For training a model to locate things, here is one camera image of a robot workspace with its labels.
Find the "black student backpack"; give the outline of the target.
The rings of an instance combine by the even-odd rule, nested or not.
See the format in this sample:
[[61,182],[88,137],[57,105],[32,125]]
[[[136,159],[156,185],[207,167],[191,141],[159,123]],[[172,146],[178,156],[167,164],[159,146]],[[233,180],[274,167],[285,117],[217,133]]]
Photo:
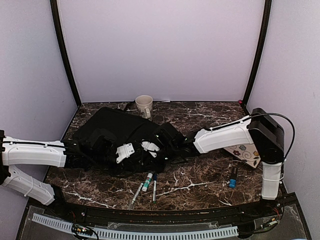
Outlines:
[[[119,109],[102,107],[89,120],[86,121],[78,130],[74,132],[71,139],[89,137],[95,129],[106,129],[112,132],[117,139],[117,143],[134,141],[140,143],[149,140],[153,132],[162,124],[151,122],[141,116],[126,113]],[[135,173],[152,172],[143,170],[142,161],[147,153],[143,150],[140,153],[140,169],[137,172],[111,172],[106,174],[117,177],[127,178]]]

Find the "blue cap black marker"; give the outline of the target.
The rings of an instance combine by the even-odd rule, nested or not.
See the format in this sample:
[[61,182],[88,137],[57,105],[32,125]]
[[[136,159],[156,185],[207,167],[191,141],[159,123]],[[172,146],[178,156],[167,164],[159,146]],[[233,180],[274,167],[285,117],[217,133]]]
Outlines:
[[237,167],[233,167],[232,171],[230,173],[230,176],[229,176],[229,187],[230,188],[234,189],[236,187],[237,176],[238,176],[238,168]]

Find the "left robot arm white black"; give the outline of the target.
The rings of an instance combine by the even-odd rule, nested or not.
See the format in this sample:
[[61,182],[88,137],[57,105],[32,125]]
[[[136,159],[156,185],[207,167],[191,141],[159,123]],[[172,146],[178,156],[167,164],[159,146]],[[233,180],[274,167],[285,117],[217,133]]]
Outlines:
[[118,143],[110,131],[97,129],[90,136],[62,141],[22,140],[0,132],[0,184],[11,188],[42,205],[50,206],[60,218],[71,213],[60,187],[44,183],[23,172],[18,165],[44,165],[57,168],[94,166],[111,173],[137,153],[143,152],[140,143],[127,140]]

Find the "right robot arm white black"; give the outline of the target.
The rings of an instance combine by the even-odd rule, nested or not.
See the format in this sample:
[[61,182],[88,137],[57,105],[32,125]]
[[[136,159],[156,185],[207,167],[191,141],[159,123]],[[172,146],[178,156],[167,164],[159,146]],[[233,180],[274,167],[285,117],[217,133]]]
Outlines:
[[149,140],[142,140],[143,150],[154,158],[190,158],[214,150],[225,149],[243,160],[262,162],[262,201],[255,213],[266,217],[275,208],[284,154],[285,132],[270,113],[255,108],[251,115],[216,127],[202,128],[183,136],[170,124],[155,130]]

